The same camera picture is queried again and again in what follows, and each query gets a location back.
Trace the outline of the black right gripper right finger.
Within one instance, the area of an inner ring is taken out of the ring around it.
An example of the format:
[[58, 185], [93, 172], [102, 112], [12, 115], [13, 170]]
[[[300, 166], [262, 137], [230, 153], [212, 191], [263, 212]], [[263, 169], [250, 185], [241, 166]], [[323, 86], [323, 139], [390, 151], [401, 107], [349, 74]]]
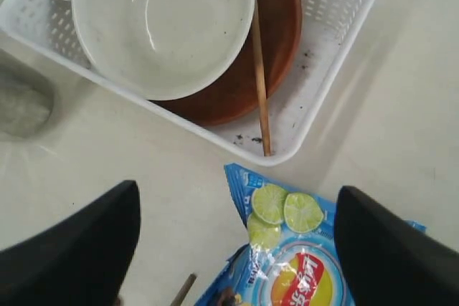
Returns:
[[458, 304], [458, 252], [354, 186], [339, 191], [334, 240], [356, 305]]

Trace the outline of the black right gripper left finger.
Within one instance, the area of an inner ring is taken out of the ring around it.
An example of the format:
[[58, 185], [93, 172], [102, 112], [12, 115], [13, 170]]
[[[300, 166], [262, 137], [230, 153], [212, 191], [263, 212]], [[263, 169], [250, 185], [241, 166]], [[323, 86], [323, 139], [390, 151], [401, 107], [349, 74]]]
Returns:
[[123, 181], [32, 238], [1, 251], [2, 305], [116, 305], [141, 229], [135, 181]]

